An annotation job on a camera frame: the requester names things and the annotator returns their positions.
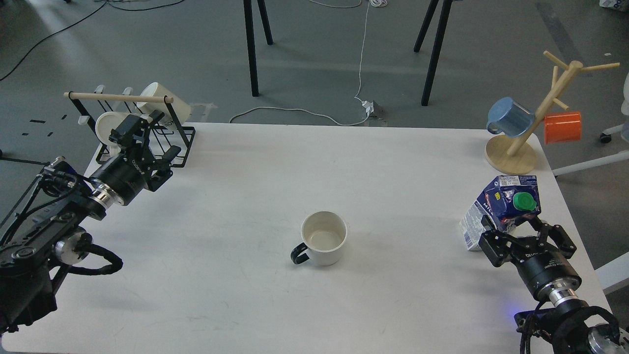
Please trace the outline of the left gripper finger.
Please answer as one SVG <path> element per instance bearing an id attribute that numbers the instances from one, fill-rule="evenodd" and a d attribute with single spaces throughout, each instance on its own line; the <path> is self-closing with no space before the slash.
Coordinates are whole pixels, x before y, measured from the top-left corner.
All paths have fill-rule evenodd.
<path id="1" fill-rule="evenodd" d="M 160 158 L 156 158 L 149 151 L 151 156 L 145 160 L 146 190 L 157 191 L 173 175 L 172 161 L 180 151 L 179 146 L 171 146 Z"/>
<path id="2" fill-rule="evenodd" d="M 109 140 L 120 146 L 120 153 L 112 155 L 110 162 L 117 158 L 126 158 L 133 163 L 155 163 L 150 149 L 150 131 L 164 118 L 162 111 L 154 111 L 149 115 L 129 114 L 117 128 L 110 132 Z"/>

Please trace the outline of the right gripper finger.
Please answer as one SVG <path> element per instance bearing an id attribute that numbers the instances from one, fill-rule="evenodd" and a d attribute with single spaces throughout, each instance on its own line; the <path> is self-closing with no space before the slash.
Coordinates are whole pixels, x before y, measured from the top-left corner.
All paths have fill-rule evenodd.
<path id="1" fill-rule="evenodd" d="M 530 250 L 530 245 L 523 238 L 518 239 L 495 229 L 488 215 L 484 215 L 481 218 L 481 224 L 485 231 L 479 237 L 479 246 L 492 266 L 500 267 L 505 261 L 514 258 L 514 250 L 518 252 L 524 252 L 526 249 Z"/>
<path id="2" fill-rule="evenodd" d="M 571 259 L 575 254 L 576 246 L 562 226 L 550 225 L 537 216 L 528 220 L 528 223 L 537 233 L 525 238 L 525 259 L 543 252 L 558 252 L 566 259 Z"/>

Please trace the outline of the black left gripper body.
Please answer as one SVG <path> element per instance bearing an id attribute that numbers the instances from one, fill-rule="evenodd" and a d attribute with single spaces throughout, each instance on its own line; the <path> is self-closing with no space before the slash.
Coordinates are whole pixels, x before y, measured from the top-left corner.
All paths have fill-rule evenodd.
<path id="1" fill-rule="evenodd" d="M 116 195 L 116 203 L 127 206 L 147 187 L 144 175 L 122 154 L 112 157 L 102 164 L 92 175 L 90 181 L 103 184 Z"/>

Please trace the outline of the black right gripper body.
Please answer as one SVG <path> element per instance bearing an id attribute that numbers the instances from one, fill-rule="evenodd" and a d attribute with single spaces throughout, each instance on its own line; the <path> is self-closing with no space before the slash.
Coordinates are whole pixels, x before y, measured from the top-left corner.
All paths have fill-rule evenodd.
<path id="1" fill-rule="evenodd" d="M 582 284 L 582 278 L 555 247 L 536 253 L 517 251 L 516 269 L 536 301 L 547 300 L 550 284 L 555 281 L 564 282 L 573 290 Z"/>

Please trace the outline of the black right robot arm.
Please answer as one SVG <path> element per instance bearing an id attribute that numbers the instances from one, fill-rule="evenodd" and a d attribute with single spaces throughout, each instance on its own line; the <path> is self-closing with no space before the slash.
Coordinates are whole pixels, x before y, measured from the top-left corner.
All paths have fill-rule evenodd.
<path id="1" fill-rule="evenodd" d="M 514 319 L 521 334 L 519 351 L 532 351 L 532 337 L 552 345 L 555 354 L 626 354 L 628 337 L 617 318 L 599 306 L 578 298 L 582 279 L 569 263 L 576 246 L 560 225 L 535 217 L 530 225 L 535 236 L 514 237 L 494 227 L 483 216 L 485 231 L 479 246 L 494 267 L 515 265 L 523 284 L 538 302 L 533 311 L 519 312 Z"/>

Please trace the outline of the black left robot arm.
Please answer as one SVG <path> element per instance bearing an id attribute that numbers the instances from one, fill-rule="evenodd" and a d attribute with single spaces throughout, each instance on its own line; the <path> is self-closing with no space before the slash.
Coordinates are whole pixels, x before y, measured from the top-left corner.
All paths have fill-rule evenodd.
<path id="1" fill-rule="evenodd" d="M 157 158 L 150 132 L 166 115 L 128 115 L 109 139 L 120 146 L 92 175 L 77 173 L 63 157 L 37 177 L 29 201 L 1 237 L 1 331 L 16 332 L 56 311 L 56 293 L 68 274 L 110 275 L 122 259 L 94 244 L 81 226 L 102 220 L 112 204 L 128 205 L 142 190 L 156 191 L 172 176 L 181 148 Z"/>

